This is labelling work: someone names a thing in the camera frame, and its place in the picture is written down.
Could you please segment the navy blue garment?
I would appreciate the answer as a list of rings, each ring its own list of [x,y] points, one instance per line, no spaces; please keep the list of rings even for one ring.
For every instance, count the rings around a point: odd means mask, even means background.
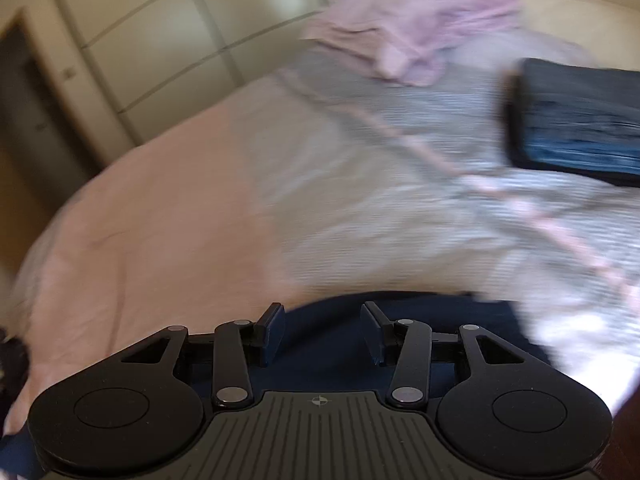
[[[285,333],[273,361],[266,367],[250,365],[254,393],[284,387],[288,391],[375,390],[384,396],[393,375],[390,367],[376,366],[360,327],[360,309],[375,302],[391,319],[410,318],[431,326],[435,333],[457,333],[463,324],[476,324],[514,346],[551,364],[543,348],[522,333],[512,304],[480,302],[471,294],[446,296],[426,292],[365,292],[328,298],[286,312]],[[175,376],[206,399],[212,390],[213,345],[192,335],[182,348]],[[456,384],[454,364],[432,365],[430,396],[443,396]],[[32,439],[24,428],[2,434],[1,472],[39,479],[43,475]]]

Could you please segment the grey herringbone blanket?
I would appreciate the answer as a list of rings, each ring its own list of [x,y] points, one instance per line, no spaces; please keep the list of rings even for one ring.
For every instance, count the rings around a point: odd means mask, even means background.
[[[309,50],[229,105],[299,287],[509,300],[552,363],[618,410],[639,380],[639,194],[510,166],[505,93],[475,67],[397,87]]]

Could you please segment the pink quilted bedspread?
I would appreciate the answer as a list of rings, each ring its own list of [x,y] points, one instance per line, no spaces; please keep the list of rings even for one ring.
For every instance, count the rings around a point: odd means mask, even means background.
[[[309,296],[284,262],[252,173],[278,122],[217,105],[122,156],[54,216],[2,312],[30,353],[1,427],[15,434],[39,393],[167,325],[205,332]]]

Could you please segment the stack of folded jeans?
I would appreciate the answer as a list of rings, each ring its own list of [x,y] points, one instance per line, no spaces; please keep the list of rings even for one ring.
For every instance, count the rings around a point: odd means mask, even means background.
[[[639,186],[639,74],[526,58],[506,102],[514,166]]]

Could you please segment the folded lilac blanket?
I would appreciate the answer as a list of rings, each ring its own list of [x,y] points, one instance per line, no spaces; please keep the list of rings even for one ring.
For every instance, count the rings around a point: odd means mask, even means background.
[[[352,70],[403,86],[442,76],[446,51],[518,26],[521,0],[336,0],[302,38]]]

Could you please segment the cream glossy wardrobe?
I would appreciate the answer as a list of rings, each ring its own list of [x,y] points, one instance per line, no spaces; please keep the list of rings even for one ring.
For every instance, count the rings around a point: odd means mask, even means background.
[[[89,124],[118,159],[302,47],[326,0],[52,0],[98,97]]]

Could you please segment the cream padded headboard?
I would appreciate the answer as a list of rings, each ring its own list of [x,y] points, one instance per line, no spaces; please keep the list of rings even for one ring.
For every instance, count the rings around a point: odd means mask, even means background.
[[[521,0],[525,25],[578,44],[605,67],[639,70],[639,11],[602,0]]]

